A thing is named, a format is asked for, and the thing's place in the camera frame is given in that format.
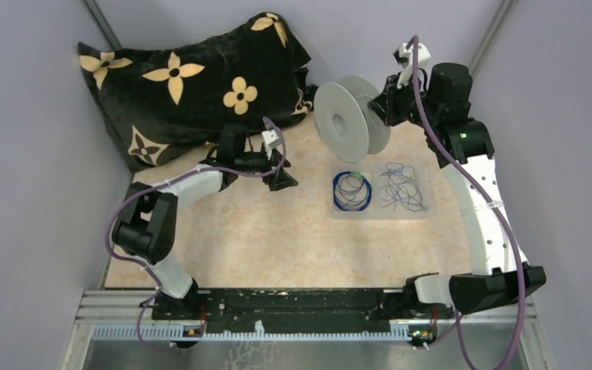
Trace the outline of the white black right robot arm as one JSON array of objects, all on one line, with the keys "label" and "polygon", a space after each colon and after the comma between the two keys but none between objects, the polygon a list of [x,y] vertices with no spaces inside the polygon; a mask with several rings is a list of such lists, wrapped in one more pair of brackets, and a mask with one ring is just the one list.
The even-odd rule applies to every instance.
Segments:
[{"label": "white black right robot arm", "polygon": [[473,78],[467,66],[440,63],[424,77],[422,106],[431,129],[428,148],[450,184],[469,245],[471,271],[423,274],[406,282],[406,313],[422,318],[434,304],[467,315],[516,304],[547,282],[545,270],[532,266],[510,240],[511,230],[495,171],[494,147],[486,125],[470,114]]}]

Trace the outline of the white perforated cable spool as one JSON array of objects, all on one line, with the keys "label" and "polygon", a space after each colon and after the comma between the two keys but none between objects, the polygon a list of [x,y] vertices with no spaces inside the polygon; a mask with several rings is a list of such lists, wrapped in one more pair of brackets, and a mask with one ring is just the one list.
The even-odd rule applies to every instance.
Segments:
[{"label": "white perforated cable spool", "polygon": [[341,161],[360,163],[387,147],[391,129],[368,107],[378,95],[373,84],[356,74],[318,87],[315,126],[327,148]]}]

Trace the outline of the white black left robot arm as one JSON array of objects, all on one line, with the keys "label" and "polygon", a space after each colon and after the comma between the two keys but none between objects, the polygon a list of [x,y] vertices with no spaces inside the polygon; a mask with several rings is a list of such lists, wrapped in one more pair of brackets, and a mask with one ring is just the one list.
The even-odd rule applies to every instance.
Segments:
[{"label": "white black left robot arm", "polygon": [[286,172],[286,142],[268,118],[261,146],[253,150],[249,132],[241,124],[227,124],[207,155],[192,169],[154,184],[131,183],[125,200],[111,216],[105,247],[120,261],[139,265],[171,298],[170,309],[182,319],[200,309],[197,283],[173,252],[180,210],[227,189],[239,177],[259,178],[272,191],[295,187]]}]

